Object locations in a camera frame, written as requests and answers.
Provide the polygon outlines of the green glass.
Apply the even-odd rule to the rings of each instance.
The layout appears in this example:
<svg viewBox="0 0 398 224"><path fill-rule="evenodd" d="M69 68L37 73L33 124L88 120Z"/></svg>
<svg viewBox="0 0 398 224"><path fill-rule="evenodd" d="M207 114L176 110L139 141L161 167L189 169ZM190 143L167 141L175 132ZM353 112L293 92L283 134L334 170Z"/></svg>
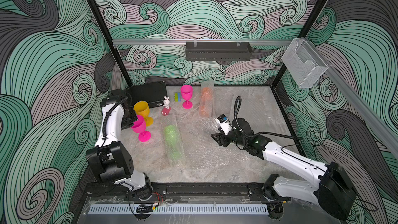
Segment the green glass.
<svg viewBox="0 0 398 224"><path fill-rule="evenodd" d="M186 163L179 127L174 119L162 121L162 133L169 163L172 167L183 167Z"/></svg>

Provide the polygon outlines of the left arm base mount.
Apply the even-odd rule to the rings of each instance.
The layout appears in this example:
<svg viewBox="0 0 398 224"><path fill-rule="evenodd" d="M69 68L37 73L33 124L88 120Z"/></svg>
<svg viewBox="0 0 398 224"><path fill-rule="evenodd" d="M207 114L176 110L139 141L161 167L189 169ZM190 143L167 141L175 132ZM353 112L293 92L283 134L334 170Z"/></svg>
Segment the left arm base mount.
<svg viewBox="0 0 398 224"><path fill-rule="evenodd" d="M134 202L159 201L163 202L166 196L167 185L153 183L151 189L144 187L127 193L126 199Z"/></svg>

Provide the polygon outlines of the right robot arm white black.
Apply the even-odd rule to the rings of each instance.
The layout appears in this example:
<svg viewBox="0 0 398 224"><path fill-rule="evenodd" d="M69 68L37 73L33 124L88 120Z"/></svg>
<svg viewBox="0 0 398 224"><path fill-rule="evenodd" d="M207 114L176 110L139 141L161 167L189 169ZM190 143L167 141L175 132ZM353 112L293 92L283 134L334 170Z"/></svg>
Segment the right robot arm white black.
<svg viewBox="0 0 398 224"><path fill-rule="evenodd" d="M357 190L346 170L336 162L325 164L283 148L270 138L249 138L235 131L211 134L219 146L236 144L254 157L275 163L301 177L301 180L277 176L267 181L269 197L295 198L320 206L332 217L346 221Z"/></svg>

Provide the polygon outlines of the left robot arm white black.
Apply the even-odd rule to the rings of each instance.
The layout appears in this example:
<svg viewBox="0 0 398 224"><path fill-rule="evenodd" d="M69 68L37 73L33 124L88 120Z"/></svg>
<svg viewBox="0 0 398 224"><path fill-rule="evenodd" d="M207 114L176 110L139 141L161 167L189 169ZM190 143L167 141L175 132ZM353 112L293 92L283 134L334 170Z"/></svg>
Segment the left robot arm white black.
<svg viewBox="0 0 398 224"><path fill-rule="evenodd" d="M143 116L131 106L131 96L124 90L112 90L100 102L102 123L94 147L87 150L86 161L99 183L113 183L126 187L133 196L145 200L152 195L149 177L134 168L132 156L121 141L121 131L132 128L140 141L148 141Z"/></svg>

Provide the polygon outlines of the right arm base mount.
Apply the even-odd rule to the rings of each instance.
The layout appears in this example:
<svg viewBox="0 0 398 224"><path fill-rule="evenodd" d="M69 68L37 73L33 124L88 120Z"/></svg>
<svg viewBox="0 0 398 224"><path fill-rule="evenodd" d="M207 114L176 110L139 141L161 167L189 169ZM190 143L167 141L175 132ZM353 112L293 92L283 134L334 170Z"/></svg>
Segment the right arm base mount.
<svg viewBox="0 0 398 224"><path fill-rule="evenodd" d="M261 202L289 202L290 197L282 197L276 193L273 187L260 183L249 183L247 185L248 193L251 201Z"/></svg>

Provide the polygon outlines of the pink wine glass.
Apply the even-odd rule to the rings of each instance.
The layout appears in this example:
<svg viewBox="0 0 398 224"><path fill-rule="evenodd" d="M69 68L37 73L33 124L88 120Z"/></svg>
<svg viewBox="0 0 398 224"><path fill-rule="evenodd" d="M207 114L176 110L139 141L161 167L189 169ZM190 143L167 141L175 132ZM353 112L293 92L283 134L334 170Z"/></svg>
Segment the pink wine glass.
<svg viewBox="0 0 398 224"><path fill-rule="evenodd" d="M191 109L193 107L193 103L190 101L193 96L193 88L191 85L184 85L180 89L181 97L184 102L182 104L184 109Z"/></svg>

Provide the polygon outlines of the yellow wine glass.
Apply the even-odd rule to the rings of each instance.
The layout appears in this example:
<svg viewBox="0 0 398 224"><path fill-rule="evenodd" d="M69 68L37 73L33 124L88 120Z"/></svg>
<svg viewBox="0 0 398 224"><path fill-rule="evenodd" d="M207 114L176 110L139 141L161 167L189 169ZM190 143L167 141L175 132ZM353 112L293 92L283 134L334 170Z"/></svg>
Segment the yellow wine glass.
<svg viewBox="0 0 398 224"><path fill-rule="evenodd" d="M139 101L134 105L134 110L137 115L142 116L146 123L146 126L151 126L154 122L152 117L149 117L150 108L146 101Z"/></svg>

